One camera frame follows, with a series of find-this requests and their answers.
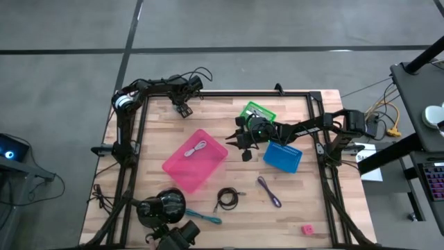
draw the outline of blue plastic bin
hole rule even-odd
[[[290,146],[283,147],[274,142],[270,142],[264,155],[266,163],[293,174],[298,170],[301,158],[301,151]]]

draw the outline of gray floor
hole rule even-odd
[[[2,49],[122,49],[136,0],[0,0]],[[368,46],[431,44],[444,34],[432,0],[145,0],[134,48]],[[197,66],[212,70],[205,89],[339,89],[342,94],[387,78],[389,66],[420,51],[137,54],[123,84]],[[80,235],[122,55],[0,56],[1,132],[26,138],[37,161],[66,182],[65,195],[32,205],[14,249],[74,246]],[[389,82],[343,99],[365,111]],[[400,99],[400,131],[413,132]],[[416,183],[426,222],[405,219],[407,195],[367,196],[378,242],[438,249],[444,238]],[[55,182],[38,191],[57,194]]]

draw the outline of pink storage bin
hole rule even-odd
[[[186,157],[185,152],[199,142],[207,145]],[[211,135],[198,129],[173,155],[164,162],[162,169],[188,193],[196,191],[211,173],[225,160],[228,151]]]

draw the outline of keyboard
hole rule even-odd
[[[444,166],[426,164],[422,170],[429,183],[429,195],[432,201],[444,201]]]

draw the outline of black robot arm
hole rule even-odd
[[[236,142],[227,142],[243,149],[242,159],[251,159],[250,148],[258,149],[257,143],[276,142],[282,146],[294,142],[304,135],[318,131],[332,131],[337,134],[331,144],[326,145],[325,162],[331,165],[341,164],[341,152],[353,138],[360,138],[366,132],[364,114],[358,110],[340,110],[334,113],[324,113],[321,116],[297,124],[282,124],[270,122],[263,117],[237,117],[236,132],[226,139],[236,138]],[[338,127],[334,118],[343,116],[343,126]]]
[[[117,91],[111,99],[117,115],[117,141],[112,145],[112,155],[120,165],[132,167],[136,163],[135,149],[131,145],[131,128],[137,109],[153,94],[167,94],[176,110],[186,118],[193,113],[187,101],[200,96],[203,84],[198,76],[187,80],[181,76],[169,79],[137,79]]]

